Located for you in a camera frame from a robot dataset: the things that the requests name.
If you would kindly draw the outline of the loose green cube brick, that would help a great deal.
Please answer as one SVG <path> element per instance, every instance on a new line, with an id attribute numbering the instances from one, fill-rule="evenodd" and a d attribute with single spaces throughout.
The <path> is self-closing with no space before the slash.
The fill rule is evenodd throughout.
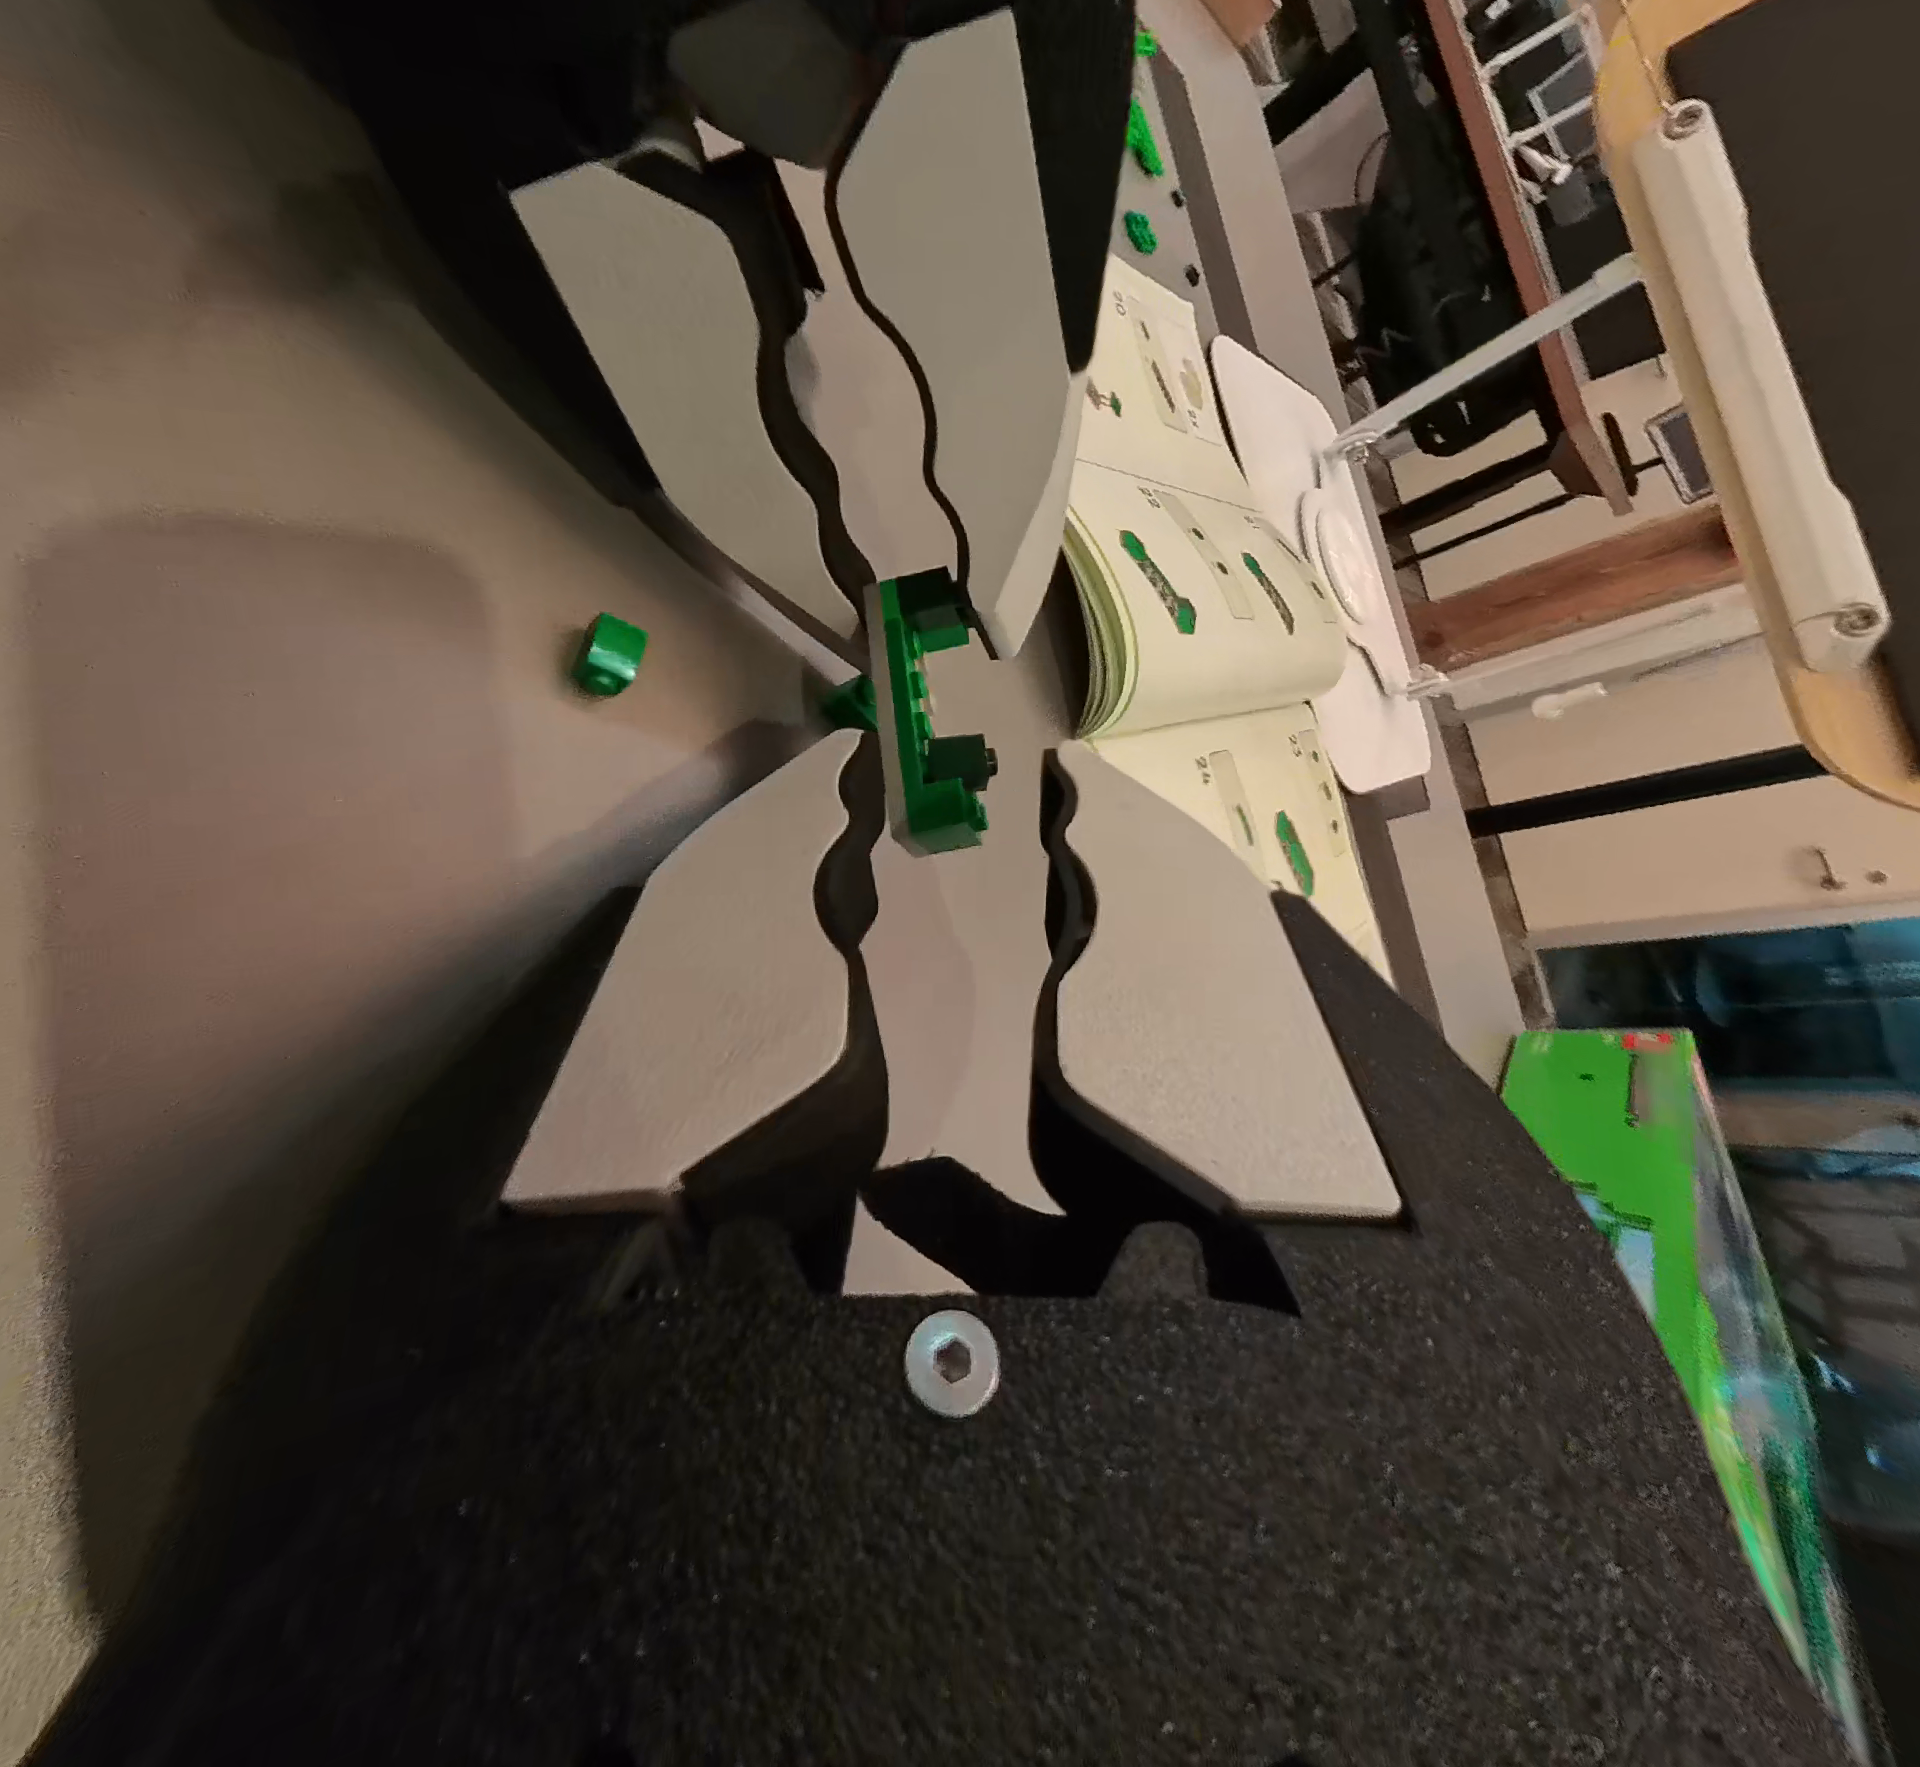
<path id="1" fill-rule="evenodd" d="M 607 611 L 596 613 L 581 629 L 568 665 L 572 687 L 594 699 L 627 691 L 650 647 L 643 627 Z"/>

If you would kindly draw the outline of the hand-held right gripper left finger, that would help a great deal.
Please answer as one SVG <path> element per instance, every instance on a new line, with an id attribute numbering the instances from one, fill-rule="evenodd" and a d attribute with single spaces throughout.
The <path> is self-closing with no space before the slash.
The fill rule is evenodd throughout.
<path id="1" fill-rule="evenodd" d="M 886 825 L 871 729 L 739 793 L 645 879 L 502 1187 L 533 1213 L 638 1209 L 699 1241 L 776 1225 L 845 1283 L 890 1129 L 862 957 Z"/>

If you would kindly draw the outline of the brown wooden table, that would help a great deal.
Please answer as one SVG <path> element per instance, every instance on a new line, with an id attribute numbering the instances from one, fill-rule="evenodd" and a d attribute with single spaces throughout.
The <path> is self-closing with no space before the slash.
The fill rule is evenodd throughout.
<path id="1" fill-rule="evenodd" d="M 1513 172 L 1501 112 L 1472 46 L 1463 0 L 1420 4 L 1493 240 L 1499 244 L 1501 266 L 1511 280 L 1518 326 L 1536 334 L 1529 350 L 1538 358 L 1548 402 L 1558 414 L 1558 430 L 1549 434 L 1548 470 L 1567 493 L 1596 497 L 1623 517 L 1634 509 L 1634 493 L 1603 432 L 1587 414 L 1582 394 L 1586 370 L 1570 332 L 1572 322 L 1548 328 L 1548 314 L 1563 300 L 1561 290 Z"/>

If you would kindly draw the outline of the green brick assembly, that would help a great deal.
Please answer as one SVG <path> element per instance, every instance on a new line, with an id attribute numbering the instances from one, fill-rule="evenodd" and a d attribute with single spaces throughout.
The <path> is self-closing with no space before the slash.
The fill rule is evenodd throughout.
<path id="1" fill-rule="evenodd" d="M 887 829 L 917 857 L 971 849 L 989 827 L 996 749 L 980 733 L 937 731 L 927 681 L 927 657 L 971 637 L 965 595 L 948 569 L 925 569 L 871 583 L 863 607 Z"/>

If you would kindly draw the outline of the beige rimmed dark panel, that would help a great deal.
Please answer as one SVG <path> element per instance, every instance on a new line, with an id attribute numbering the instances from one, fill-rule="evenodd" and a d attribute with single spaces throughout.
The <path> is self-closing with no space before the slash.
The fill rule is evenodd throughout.
<path id="1" fill-rule="evenodd" d="M 1917 0 L 1570 0 L 1794 733 L 1913 811 Z"/>

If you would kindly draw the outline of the green toy box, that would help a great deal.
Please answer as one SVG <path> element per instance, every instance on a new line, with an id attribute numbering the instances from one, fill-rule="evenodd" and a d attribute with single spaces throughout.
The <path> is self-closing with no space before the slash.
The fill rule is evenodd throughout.
<path id="1" fill-rule="evenodd" d="M 1505 1051 L 1499 1095 L 1657 1333 L 1790 1653 L 1851 1755 L 1879 1763 L 1812 1399 L 1694 1043 L 1684 1029 L 1529 1029 Z"/>

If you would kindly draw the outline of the black office chair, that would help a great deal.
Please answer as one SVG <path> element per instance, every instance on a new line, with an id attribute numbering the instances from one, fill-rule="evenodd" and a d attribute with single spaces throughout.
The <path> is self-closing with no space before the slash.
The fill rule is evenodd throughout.
<path id="1" fill-rule="evenodd" d="M 1353 242 L 1355 372 L 1397 400 L 1518 320 L 1507 270 L 1446 152 L 1382 138 Z"/>

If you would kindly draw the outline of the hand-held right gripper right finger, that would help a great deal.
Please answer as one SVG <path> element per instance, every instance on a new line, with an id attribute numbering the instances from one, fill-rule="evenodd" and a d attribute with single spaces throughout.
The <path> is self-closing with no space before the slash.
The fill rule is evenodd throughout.
<path id="1" fill-rule="evenodd" d="M 1402 1193 L 1274 891 L 1091 745 L 1045 761 L 1058 915 L 1035 1069 L 1056 1105 L 1207 1209 L 1388 1223 Z"/>

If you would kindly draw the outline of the pile of green bricks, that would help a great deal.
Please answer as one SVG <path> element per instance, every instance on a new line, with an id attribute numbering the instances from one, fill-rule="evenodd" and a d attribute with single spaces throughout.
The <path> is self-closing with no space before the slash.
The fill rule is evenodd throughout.
<path id="1" fill-rule="evenodd" d="M 1204 286 L 1192 212 L 1160 98 L 1155 34 L 1138 24 L 1118 172 L 1113 250 L 1148 280 L 1196 302 Z"/>

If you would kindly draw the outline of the grey desk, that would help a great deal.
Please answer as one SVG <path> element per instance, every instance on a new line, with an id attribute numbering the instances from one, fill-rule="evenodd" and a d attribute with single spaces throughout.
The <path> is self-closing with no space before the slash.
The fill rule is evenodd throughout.
<path id="1" fill-rule="evenodd" d="M 4 0 L 4 1139 L 64 1295 L 5 1291 L 5 1763 L 399 1087 L 798 743 L 500 352 L 257 0 Z"/>

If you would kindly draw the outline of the open instruction booklet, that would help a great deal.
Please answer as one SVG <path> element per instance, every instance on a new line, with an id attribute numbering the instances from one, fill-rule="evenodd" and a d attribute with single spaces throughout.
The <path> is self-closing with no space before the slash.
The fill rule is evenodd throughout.
<path id="1" fill-rule="evenodd" d="M 1078 735 L 1392 979 L 1347 799 L 1421 775 L 1426 721 L 1379 707 L 1376 661 L 1250 491 L 1207 348 L 1187 300 L 1108 258 L 1064 531 Z"/>

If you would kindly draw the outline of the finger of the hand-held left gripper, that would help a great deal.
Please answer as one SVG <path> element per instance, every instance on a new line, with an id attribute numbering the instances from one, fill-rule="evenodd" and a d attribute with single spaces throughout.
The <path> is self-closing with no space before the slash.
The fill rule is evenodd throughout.
<path id="1" fill-rule="evenodd" d="M 509 206 L 674 515 L 822 645 L 863 657 L 874 571 L 795 400 L 811 264 L 771 164 L 647 150 Z"/>
<path id="2" fill-rule="evenodd" d="M 693 112 L 733 142 L 828 166 L 836 254 L 924 394 L 930 487 L 948 505 L 989 649 L 1037 617 L 1071 472 L 1067 354 L 1017 20 L 1002 6 L 907 42 L 866 96 L 804 0 L 752 0 L 674 44 Z"/>

